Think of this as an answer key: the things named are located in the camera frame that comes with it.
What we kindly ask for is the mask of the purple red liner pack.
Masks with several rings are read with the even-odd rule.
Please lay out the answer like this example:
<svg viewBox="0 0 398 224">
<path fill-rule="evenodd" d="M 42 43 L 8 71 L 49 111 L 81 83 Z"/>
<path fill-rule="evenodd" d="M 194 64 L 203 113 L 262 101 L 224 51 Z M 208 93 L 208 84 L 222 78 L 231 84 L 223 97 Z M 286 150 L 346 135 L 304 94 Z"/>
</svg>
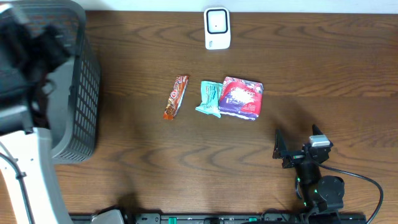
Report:
<svg viewBox="0 0 398 224">
<path fill-rule="evenodd" d="M 255 121 L 261 113 L 263 91 L 262 83 L 226 77 L 219 100 L 220 113 Z"/>
</svg>

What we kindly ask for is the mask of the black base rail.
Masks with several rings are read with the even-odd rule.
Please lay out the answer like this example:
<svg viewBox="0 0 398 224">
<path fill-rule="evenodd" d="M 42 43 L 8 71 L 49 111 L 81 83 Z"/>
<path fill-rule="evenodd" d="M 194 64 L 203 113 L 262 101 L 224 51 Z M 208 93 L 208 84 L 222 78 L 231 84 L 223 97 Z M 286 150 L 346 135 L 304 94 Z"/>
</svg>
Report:
<svg viewBox="0 0 398 224">
<path fill-rule="evenodd" d="M 109 207 L 94 214 L 71 214 L 73 223 L 120 223 L 120 224 L 238 224 L 238 223 L 366 223 L 360 213 L 336 213 L 312 215 L 306 218 L 297 213 L 268 209 L 262 214 L 167 214 L 158 211 L 133 213 Z"/>
</svg>

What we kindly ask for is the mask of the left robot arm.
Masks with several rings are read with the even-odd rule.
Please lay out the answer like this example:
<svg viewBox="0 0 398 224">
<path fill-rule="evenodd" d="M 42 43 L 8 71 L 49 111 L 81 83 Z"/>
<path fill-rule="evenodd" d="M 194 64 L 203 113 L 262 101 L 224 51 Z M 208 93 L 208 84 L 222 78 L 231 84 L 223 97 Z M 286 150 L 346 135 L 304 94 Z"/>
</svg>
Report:
<svg viewBox="0 0 398 224">
<path fill-rule="evenodd" d="M 1 4 L 1 172 L 18 223 L 71 223 L 52 161 L 47 75 L 71 57 L 63 34 L 34 37 L 13 3 Z"/>
</svg>

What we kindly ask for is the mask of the orange chocolate bar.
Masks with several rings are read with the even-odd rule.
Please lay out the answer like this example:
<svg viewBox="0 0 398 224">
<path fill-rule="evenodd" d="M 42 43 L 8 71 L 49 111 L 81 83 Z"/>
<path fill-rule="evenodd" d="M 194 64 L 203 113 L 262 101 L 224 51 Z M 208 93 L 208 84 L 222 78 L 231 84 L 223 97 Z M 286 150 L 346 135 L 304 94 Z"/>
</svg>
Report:
<svg viewBox="0 0 398 224">
<path fill-rule="evenodd" d="M 163 113 L 163 119 L 172 120 L 177 115 L 182 103 L 185 90 L 189 82 L 188 75 L 179 75 L 176 77 L 173 90 L 168 98 L 167 106 Z"/>
</svg>

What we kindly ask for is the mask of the green toilet wipes pack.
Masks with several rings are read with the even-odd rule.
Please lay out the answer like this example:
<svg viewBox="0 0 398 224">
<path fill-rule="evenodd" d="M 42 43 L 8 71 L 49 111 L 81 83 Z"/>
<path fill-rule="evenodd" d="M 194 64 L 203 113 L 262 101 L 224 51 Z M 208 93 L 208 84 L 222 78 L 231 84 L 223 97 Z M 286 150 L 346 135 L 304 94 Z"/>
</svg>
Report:
<svg viewBox="0 0 398 224">
<path fill-rule="evenodd" d="M 201 113 L 221 118 L 219 100 L 223 84 L 211 81 L 201 82 L 201 103 L 195 109 Z"/>
</svg>

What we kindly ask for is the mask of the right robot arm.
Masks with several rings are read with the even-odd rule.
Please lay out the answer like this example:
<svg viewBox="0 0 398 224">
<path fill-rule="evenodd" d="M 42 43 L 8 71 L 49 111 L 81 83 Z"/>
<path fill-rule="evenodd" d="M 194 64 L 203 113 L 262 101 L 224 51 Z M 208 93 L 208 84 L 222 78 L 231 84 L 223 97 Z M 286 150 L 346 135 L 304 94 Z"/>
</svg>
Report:
<svg viewBox="0 0 398 224">
<path fill-rule="evenodd" d="M 287 149 L 282 132 L 275 131 L 273 159 L 281 159 L 284 169 L 295 169 L 298 193 L 308 207 L 308 214 L 335 212 L 343 208 L 344 180 L 337 176 L 321 175 L 320 166 L 329 159 L 333 143 L 316 125 L 308 142 L 297 151 Z"/>
</svg>

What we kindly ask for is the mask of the grey plastic basket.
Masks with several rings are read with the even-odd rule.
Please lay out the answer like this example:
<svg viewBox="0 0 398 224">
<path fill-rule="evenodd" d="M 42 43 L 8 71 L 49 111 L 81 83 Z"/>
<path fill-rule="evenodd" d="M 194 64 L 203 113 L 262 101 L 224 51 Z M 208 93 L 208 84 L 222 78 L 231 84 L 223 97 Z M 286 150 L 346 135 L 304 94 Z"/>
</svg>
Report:
<svg viewBox="0 0 398 224">
<path fill-rule="evenodd" d="M 29 20 L 28 28 L 39 35 L 55 26 L 63 35 L 71 59 L 49 73 L 54 85 L 46 86 L 47 117 L 56 164 L 81 163 L 89 159 L 96 144 L 101 67 L 85 34 L 85 10 L 74 1 L 14 1 Z"/>
</svg>

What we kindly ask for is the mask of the white barcode scanner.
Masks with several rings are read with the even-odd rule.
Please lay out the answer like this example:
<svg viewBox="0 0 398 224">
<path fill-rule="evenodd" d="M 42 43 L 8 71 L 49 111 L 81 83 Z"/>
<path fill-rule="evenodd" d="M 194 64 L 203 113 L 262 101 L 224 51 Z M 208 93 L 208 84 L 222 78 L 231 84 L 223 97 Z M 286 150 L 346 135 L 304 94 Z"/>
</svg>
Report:
<svg viewBox="0 0 398 224">
<path fill-rule="evenodd" d="M 210 7 L 203 13 L 205 48 L 207 50 L 228 49 L 231 43 L 229 11 L 225 7 Z"/>
</svg>

